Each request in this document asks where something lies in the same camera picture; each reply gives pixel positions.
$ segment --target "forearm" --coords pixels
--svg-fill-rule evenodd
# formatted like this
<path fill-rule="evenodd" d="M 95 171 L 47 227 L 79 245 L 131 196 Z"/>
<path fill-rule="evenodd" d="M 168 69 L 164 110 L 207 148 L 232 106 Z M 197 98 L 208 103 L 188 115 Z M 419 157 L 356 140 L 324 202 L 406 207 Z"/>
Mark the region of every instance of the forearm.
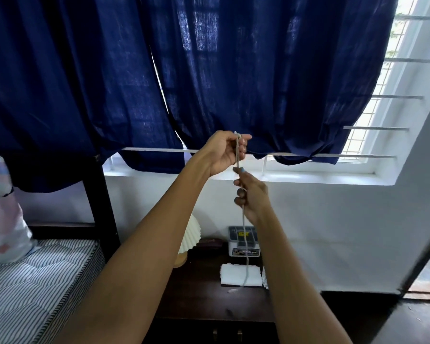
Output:
<path fill-rule="evenodd" d="M 281 343 L 351 343 L 305 277 L 272 208 L 259 215 L 257 230 Z"/>
<path fill-rule="evenodd" d="M 140 343 L 172 272 L 195 202 L 209 178 L 198 156 L 116 251 L 70 319 L 61 342 Z"/>

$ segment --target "pillowcase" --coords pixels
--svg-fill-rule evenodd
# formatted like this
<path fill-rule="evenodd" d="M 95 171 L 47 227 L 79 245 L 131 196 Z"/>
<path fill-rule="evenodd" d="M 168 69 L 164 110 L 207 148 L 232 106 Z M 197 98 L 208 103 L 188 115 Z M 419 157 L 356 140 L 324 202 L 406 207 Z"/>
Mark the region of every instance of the pillowcase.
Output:
<path fill-rule="evenodd" d="M 23 258 L 36 244 L 13 193 L 5 160 L 0 157 L 0 263 Z"/>

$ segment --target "white window frame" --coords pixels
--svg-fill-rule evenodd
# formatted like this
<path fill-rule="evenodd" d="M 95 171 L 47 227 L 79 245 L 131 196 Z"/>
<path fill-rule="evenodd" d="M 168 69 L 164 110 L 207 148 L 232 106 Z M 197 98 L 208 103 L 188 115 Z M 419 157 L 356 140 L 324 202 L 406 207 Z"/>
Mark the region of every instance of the white window frame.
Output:
<path fill-rule="evenodd" d="M 430 0 L 418 0 L 415 16 L 430 16 Z M 430 59 L 430 21 L 410 21 L 399 48 L 399 58 Z M 252 156 L 242 166 L 258 178 L 270 182 L 394 185 L 407 156 L 430 112 L 430 64 L 396 63 L 383 94 L 424 96 L 422 100 L 383 98 L 373 116 L 372 126 L 409 128 L 408 131 L 367 132 L 362 154 L 394 155 L 394 159 L 344 159 L 335 165 L 305 162 L 286 166 L 271 156 L 256 160 Z M 107 176 L 137 176 L 117 154 L 105 164 Z M 228 169 L 214 179 L 232 180 Z"/>

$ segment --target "person's right hand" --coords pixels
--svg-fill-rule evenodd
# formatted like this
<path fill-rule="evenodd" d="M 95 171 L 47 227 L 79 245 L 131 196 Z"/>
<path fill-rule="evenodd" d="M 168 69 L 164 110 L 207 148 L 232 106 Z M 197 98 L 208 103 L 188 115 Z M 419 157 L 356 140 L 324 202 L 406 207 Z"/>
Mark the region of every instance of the person's right hand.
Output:
<path fill-rule="evenodd" d="M 239 179 L 234 180 L 234 184 L 241 187 L 237 190 L 238 197 L 234 202 L 240 207 L 244 206 L 245 217 L 257 226 L 261 215 L 271 207 L 268 186 L 252 174 L 243 171 L 243 168 L 233 168 L 233 170 L 239 174 Z"/>

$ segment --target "wall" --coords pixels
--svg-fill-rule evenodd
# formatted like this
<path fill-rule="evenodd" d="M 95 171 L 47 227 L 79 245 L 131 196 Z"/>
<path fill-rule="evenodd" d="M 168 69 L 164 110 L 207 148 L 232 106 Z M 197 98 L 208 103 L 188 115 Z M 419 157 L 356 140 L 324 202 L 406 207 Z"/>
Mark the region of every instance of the wall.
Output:
<path fill-rule="evenodd" d="M 125 239 L 175 176 L 108 177 Z M 28 221 L 92 222 L 82 184 L 18 192 Z M 194 215 L 203 236 L 241 224 L 229 181 L 209 180 Z M 430 115 L 395 186 L 270 183 L 272 205 L 314 284 L 327 290 L 395 292 L 430 241 Z"/>

